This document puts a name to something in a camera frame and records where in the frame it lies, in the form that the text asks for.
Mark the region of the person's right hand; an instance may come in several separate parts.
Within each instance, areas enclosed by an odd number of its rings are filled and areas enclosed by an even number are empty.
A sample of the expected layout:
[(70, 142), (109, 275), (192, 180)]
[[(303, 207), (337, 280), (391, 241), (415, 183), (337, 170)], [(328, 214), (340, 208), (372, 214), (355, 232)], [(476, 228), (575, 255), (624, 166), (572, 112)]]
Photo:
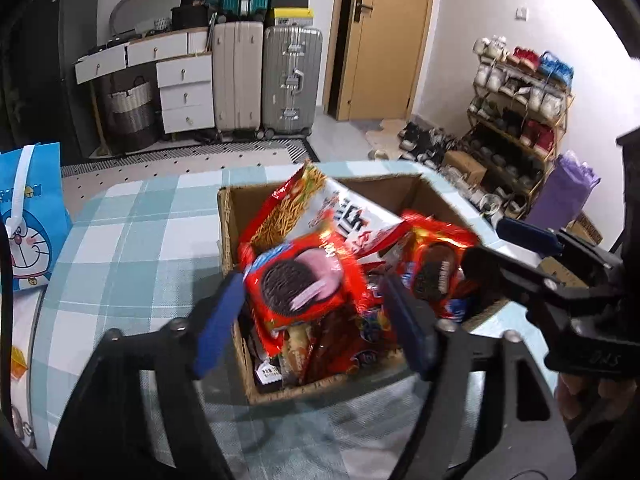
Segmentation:
[(554, 396), (560, 413), (567, 422), (588, 410), (588, 404), (593, 399), (596, 399), (596, 403), (604, 402), (601, 417), (613, 420), (627, 411), (636, 390), (637, 384), (633, 380), (614, 382), (601, 379), (596, 382), (594, 379), (560, 373)]

